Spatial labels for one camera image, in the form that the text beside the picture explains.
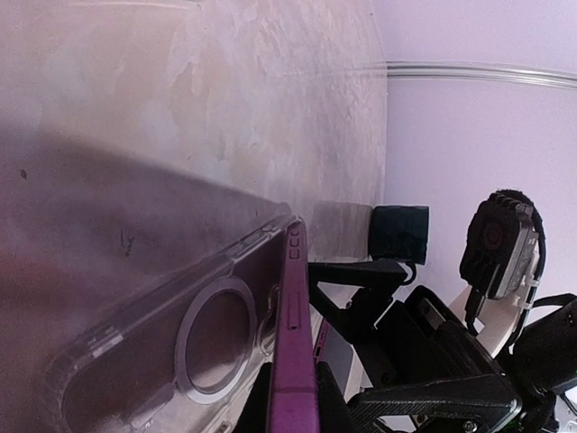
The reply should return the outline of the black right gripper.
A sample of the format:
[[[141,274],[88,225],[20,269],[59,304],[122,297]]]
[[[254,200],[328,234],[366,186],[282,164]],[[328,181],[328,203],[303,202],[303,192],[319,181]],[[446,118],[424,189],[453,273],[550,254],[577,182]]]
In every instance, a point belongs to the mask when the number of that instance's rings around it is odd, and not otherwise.
[[[349,343],[374,389],[350,399],[363,432],[382,432],[386,416],[425,416],[418,432],[497,432],[522,401],[500,367],[454,313],[424,286],[404,301],[394,292],[406,272],[391,259],[310,263],[309,302]],[[354,288],[339,308],[319,287]]]

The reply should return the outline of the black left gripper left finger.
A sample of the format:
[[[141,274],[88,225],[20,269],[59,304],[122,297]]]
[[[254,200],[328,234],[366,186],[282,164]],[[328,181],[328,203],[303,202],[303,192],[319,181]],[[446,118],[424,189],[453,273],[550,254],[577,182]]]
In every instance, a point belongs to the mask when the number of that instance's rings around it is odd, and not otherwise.
[[[272,363],[264,363],[234,427],[234,433],[265,433]]]

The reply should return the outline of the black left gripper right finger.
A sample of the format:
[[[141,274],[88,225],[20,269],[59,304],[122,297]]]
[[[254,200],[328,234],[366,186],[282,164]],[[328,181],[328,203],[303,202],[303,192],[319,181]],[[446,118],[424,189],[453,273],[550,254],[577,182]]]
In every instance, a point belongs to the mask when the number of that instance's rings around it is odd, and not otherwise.
[[[328,363],[316,365],[317,401],[322,433],[353,433],[356,427]]]

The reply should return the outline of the black phone table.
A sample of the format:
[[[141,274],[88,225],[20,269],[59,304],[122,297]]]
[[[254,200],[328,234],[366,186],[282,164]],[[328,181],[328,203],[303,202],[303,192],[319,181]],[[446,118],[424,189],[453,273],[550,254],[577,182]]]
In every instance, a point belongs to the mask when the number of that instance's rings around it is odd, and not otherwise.
[[[285,238],[266,430],[272,433],[320,430],[309,310],[307,233],[301,220],[288,227]]]

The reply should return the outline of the clear magsafe phone case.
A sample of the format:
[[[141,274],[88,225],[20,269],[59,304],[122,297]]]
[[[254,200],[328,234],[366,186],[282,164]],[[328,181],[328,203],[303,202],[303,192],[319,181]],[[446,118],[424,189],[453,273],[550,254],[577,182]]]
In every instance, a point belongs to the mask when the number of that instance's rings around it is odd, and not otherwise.
[[[274,347],[292,215],[175,272],[68,343],[43,377],[50,432],[229,432]]]

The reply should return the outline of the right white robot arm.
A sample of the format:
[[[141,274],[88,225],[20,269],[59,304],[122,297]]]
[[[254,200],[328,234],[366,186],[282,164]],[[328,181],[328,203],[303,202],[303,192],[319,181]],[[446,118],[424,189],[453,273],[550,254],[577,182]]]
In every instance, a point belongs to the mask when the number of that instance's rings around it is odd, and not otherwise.
[[[492,355],[428,288],[394,299],[394,261],[310,263],[311,305],[360,357],[371,387],[348,401],[355,432],[386,432],[389,416],[419,432],[556,432],[558,398],[576,384],[576,298],[527,326]]]

